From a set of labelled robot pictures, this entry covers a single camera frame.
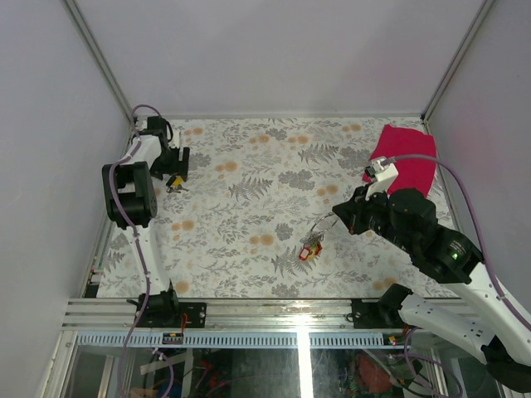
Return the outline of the black key tag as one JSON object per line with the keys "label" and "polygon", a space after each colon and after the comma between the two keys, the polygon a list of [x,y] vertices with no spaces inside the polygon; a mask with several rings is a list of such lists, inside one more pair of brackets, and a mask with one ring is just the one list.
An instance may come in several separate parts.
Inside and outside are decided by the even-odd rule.
{"label": "black key tag", "polygon": [[167,182],[166,182],[166,186],[167,186],[167,187],[171,187],[171,186],[174,184],[174,182],[176,181],[176,179],[177,179],[176,176],[171,176],[171,177],[167,180]]}

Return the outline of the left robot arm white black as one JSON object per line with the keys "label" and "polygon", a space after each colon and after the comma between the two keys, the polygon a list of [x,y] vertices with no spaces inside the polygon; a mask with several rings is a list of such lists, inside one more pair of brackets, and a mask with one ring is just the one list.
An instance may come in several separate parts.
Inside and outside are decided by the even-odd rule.
{"label": "left robot arm white black", "polygon": [[140,328],[177,327],[183,311],[171,279],[165,271],[156,241],[154,219],[158,198],[153,180],[168,177],[168,188],[188,179],[190,149],[170,145],[173,130],[161,116],[147,118],[126,154],[102,167],[107,216],[120,228],[134,253],[143,284],[134,324]]}

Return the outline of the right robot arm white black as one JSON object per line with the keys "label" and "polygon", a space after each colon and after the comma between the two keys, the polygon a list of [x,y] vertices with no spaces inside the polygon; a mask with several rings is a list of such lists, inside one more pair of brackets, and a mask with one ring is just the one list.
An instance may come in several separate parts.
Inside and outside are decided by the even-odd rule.
{"label": "right robot arm white black", "polygon": [[457,294],[479,316],[472,322],[431,308],[410,289],[394,284],[380,299],[378,316],[388,327],[401,322],[424,328],[484,364],[510,390],[530,391],[530,313],[502,284],[485,258],[459,231],[439,224],[436,206],[414,188],[366,194],[358,187],[333,213],[352,235],[373,231],[403,250],[424,275]]}

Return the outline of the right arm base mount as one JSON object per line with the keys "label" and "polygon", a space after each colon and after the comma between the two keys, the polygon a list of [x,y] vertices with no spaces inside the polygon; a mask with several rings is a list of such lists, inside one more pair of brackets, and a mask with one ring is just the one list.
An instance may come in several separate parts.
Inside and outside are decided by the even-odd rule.
{"label": "right arm base mount", "polygon": [[405,323],[398,311],[402,308],[402,302],[411,294],[409,288],[393,284],[376,301],[352,298],[351,311],[345,318],[356,329],[403,328]]}

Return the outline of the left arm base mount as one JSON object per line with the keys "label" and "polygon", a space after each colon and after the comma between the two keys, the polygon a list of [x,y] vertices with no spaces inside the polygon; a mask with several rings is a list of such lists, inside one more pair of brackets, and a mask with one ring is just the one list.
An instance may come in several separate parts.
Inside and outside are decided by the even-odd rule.
{"label": "left arm base mount", "polygon": [[204,328],[207,304],[179,301],[173,290],[127,300],[136,307],[138,328]]}

